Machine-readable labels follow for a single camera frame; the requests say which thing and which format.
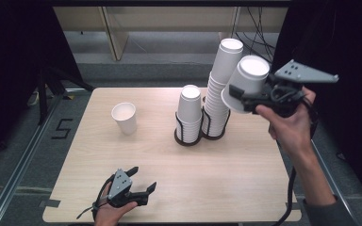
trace sleeve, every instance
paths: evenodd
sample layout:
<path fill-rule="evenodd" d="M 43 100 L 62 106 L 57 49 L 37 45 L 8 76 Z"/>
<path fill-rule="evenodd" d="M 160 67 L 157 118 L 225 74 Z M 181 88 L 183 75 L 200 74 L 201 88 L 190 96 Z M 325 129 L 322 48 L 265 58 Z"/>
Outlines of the sleeve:
<path fill-rule="evenodd" d="M 304 200 L 304 209 L 312 226 L 356 225 L 343 202 L 337 196 L 335 198 L 337 201 L 334 204 L 324 206 L 309 205 Z"/>

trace floor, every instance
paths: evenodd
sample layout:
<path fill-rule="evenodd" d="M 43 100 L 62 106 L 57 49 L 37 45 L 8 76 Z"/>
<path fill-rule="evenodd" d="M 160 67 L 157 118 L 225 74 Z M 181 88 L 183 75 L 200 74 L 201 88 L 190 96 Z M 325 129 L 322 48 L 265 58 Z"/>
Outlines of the floor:
<path fill-rule="evenodd" d="M 107 36 L 103 32 L 66 32 L 74 58 L 84 80 L 96 87 L 117 86 L 180 86 L 184 80 L 196 81 L 205 85 L 211 64 L 219 46 L 218 33 L 193 32 L 133 32 L 130 33 L 123 57 L 115 61 L 110 53 Z M 255 34 L 240 34 L 246 40 L 244 54 L 252 43 L 247 38 Z M 275 46 L 277 34 L 265 34 L 266 42 Z M 271 60 L 263 45 L 253 45 L 255 51 Z M 116 70 L 122 70 L 129 77 L 121 77 Z M 182 70 L 182 78 L 172 82 L 164 82 L 164 77 L 172 77 Z M 149 76 L 149 79 L 133 80 L 133 76 Z M 64 82 L 68 89 L 76 88 L 74 84 Z M 60 172 L 60 167 L 71 145 L 72 137 L 83 109 L 88 103 L 89 94 L 77 92 L 75 97 L 49 100 L 51 112 L 54 112 L 45 127 L 38 126 L 39 110 L 30 105 L 18 124 L 13 128 L 11 136 L 6 140 L 8 147 L 0 151 L 0 195 L 5 188 L 13 186 L 9 193 L 8 203 L 0 209 L 0 225 L 45 225 L 42 220 L 44 201 L 49 199 L 50 192 Z M 69 137 L 58 131 L 58 124 L 72 128 Z M 40 131 L 42 137 L 35 137 Z M 326 128 L 321 125 L 313 138 L 329 172 L 328 179 L 336 193 L 340 193 L 346 201 L 354 218 L 362 225 L 362 186 L 354 172 L 343 160 L 337 157 L 338 149 L 327 135 Z M 28 154 L 25 167 L 17 180 L 11 176 L 18 170 L 18 162 Z M 290 170 L 288 158 L 283 155 L 286 169 Z M 304 198 L 299 180 L 295 182 L 295 195 L 301 202 Z M 270 225 L 270 223 L 244 223 L 244 225 Z M 306 216 L 298 222 L 285 225 L 309 225 Z"/>

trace cup stack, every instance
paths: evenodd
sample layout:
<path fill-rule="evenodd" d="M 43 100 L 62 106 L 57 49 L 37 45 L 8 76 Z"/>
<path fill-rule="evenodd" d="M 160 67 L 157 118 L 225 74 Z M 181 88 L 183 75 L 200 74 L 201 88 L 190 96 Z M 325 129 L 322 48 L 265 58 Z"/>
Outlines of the cup stack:
<path fill-rule="evenodd" d="M 176 117 L 176 139 L 183 144 L 192 144 L 200 138 L 202 125 L 201 91 L 186 85 L 181 91 Z"/>
<path fill-rule="evenodd" d="M 239 40 L 224 39 L 220 43 L 207 83 L 202 132 L 206 137 L 221 137 L 230 110 L 222 101 L 222 90 L 242 58 L 243 44 Z"/>

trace wooden table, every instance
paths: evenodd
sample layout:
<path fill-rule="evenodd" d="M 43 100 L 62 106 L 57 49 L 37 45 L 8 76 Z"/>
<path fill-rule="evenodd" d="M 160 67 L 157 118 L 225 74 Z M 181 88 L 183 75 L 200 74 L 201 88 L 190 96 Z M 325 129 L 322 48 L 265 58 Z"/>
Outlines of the wooden table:
<path fill-rule="evenodd" d="M 201 88 L 203 96 L 206 88 Z M 288 175 L 268 122 L 232 113 L 225 135 L 190 147 L 173 136 L 181 88 L 96 89 L 90 97 L 51 200 L 47 222 L 93 222 L 91 212 L 75 218 L 92 202 L 116 169 L 139 172 L 131 191 L 157 182 L 146 206 L 121 222 L 276 221 L 286 211 Z M 137 108 L 138 130 L 123 135 L 110 111 L 120 102 Z M 293 210 L 288 220 L 299 220 Z"/>

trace human hand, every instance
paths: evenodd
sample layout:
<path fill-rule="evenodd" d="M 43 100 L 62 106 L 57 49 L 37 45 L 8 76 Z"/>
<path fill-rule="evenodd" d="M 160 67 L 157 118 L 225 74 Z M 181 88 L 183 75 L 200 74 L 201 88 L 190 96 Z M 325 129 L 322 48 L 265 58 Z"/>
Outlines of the human hand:
<path fill-rule="evenodd" d="M 102 193 L 102 196 L 107 195 L 110 185 L 111 183 L 107 184 L 104 192 Z M 109 203 L 104 204 L 104 202 L 105 201 L 102 201 L 102 203 L 99 204 L 102 206 L 98 209 L 96 214 L 95 226 L 116 226 L 117 222 L 124 214 L 131 211 L 138 205 L 137 202 L 130 202 L 120 208 L 114 208 Z"/>
<path fill-rule="evenodd" d="M 305 98 L 313 103 L 316 93 L 305 87 L 302 88 Z M 282 149 L 291 158 L 300 157 L 304 151 L 311 151 L 310 118 L 307 108 L 300 104 L 296 112 L 288 117 L 282 118 L 271 108 L 258 105 L 256 112 L 270 122 L 269 133 L 273 139 L 278 140 Z"/>

